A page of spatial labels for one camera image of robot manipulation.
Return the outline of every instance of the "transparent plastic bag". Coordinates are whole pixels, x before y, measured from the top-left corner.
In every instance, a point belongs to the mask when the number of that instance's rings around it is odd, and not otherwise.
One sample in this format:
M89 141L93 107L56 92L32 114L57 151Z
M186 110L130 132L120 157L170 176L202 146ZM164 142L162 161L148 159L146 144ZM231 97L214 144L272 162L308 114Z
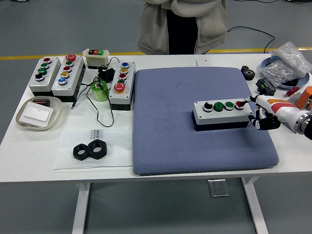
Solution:
M282 60L259 68L259 71L276 87L282 83L298 78L296 72Z
M296 78L302 78L306 73L312 71L312 64L306 60L291 41L277 50L270 51L270 53L272 56L279 56L288 67L293 69L297 76Z

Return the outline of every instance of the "blue button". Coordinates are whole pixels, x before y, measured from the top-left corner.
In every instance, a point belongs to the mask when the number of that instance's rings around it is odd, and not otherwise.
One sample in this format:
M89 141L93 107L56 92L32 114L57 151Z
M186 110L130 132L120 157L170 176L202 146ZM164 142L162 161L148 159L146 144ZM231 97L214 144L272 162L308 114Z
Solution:
M65 85L67 83L67 80L65 78L60 78L60 79L58 79L58 83L60 85Z
M121 67L124 67L124 68L128 68L129 67L129 64L127 62L123 62L121 64Z

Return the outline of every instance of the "small tray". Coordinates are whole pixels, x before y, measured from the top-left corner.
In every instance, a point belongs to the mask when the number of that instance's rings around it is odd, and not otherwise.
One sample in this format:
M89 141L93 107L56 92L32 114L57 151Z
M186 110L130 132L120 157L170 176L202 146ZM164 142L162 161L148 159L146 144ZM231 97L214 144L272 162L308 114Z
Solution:
M27 123L22 123L19 121L27 103L30 101L30 102L33 102L33 100L35 99L39 99L39 100L42 100L42 99L48 99L50 100L50 107L54 109L52 115L51 115L51 118L50 118L50 121L49 121L49 124L45 127L35 127L33 125L30 125L30 124L27 124ZM16 117L15 117L15 121L16 123L23 127L23 128L26 128L26 129L29 129L29 130L37 130L37 131L44 131L44 130L47 130L49 128L51 128L55 123L56 121L58 120L59 118L59 115L62 111L62 102L56 98L56 97L45 97L45 96L37 96L37 97L32 97L31 99L28 99L23 105L22 107L20 108L19 112L17 113Z

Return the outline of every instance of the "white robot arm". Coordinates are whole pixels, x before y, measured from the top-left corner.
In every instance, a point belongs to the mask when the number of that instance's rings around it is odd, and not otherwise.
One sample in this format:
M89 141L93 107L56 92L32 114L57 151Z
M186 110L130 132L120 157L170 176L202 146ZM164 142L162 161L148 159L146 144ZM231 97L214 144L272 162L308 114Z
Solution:
M299 109L286 100L265 95L250 96L236 104L242 107L251 101L256 103L256 110L255 117L250 115L249 120L257 129L276 129L279 128L281 122L286 122L293 132L304 134L307 138L312 139L311 111Z

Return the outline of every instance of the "black gear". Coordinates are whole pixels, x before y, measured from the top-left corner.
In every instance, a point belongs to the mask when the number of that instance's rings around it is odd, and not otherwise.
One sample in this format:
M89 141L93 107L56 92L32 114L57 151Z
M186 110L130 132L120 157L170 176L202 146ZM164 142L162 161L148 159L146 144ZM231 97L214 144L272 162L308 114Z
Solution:
M245 80L253 80L255 73L253 70L245 70L243 71L243 75Z
M244 72L246 70L249 70L249 67L248 66L242 66L242 68L240 69L241 72Z

